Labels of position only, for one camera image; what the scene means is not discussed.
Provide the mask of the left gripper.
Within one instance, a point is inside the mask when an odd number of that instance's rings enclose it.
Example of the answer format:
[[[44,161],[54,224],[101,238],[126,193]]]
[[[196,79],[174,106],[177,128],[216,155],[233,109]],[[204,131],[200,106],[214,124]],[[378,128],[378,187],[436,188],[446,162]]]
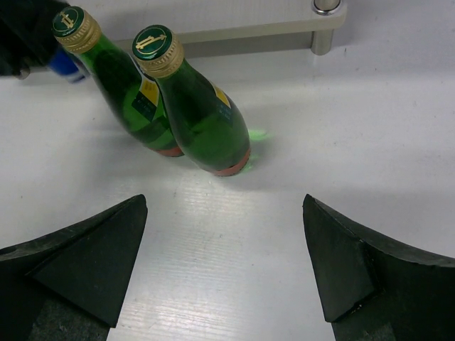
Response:
[[[67,1],[1,0],[1,76],[47,67],[58,50],[52,32]]]

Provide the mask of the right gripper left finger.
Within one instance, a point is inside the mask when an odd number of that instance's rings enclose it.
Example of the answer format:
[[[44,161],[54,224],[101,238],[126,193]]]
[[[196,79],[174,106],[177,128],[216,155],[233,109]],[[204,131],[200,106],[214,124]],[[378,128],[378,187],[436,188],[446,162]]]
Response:
[[[2,340],[106,340],[146,225],[144,195],[1,250]]]

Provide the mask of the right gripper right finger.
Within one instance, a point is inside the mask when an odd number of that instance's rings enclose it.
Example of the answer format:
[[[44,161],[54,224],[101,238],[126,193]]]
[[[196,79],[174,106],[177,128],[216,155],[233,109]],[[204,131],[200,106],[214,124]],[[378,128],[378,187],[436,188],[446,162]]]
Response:
[[[453,340],[454,259],[361,225],[311,195],[303,223],[336,340]]]

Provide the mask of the silver energy can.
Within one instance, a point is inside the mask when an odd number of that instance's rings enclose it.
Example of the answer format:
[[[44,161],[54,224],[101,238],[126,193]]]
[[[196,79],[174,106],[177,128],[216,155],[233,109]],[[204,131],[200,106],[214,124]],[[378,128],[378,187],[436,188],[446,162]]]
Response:
[[[47,63],[47,67],[61,78],[75,84],[89,77],[85,66],[63,48],[59,47]]]

